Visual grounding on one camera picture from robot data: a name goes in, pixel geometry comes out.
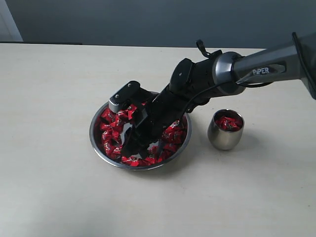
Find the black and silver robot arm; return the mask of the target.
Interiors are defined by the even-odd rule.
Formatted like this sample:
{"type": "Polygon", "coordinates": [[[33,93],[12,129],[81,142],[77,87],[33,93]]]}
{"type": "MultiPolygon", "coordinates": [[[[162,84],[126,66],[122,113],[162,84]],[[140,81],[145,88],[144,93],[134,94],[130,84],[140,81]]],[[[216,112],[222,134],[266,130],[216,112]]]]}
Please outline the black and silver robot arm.
{"type": "Polygon", "coordinates": [[[218,50],[194,63],[183,59],[169,84],[142,104],[133,126],[125,133],[121,153],[125,157],[143,152],[183,114],[205,105],[211,98],[238,95],[245,88],[262,87],[277,81],[299,79],[312,97],[316,95],[316,36],[292,34],[281,46],[241,56],[218,50]]]}

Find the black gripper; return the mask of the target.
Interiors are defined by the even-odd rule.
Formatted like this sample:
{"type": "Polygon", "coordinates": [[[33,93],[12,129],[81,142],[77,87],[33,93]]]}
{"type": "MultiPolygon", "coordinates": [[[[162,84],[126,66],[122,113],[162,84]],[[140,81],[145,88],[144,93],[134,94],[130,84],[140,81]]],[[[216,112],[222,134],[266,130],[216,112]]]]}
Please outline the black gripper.
{"type": "Polygon", "coordinates": [[[193,96],[190,90],[175,92],[166,86],[136,113],[133,126],[125,133],[121,154],[130,157],[155,143],[174,121],[183,116],[193,96]]]}

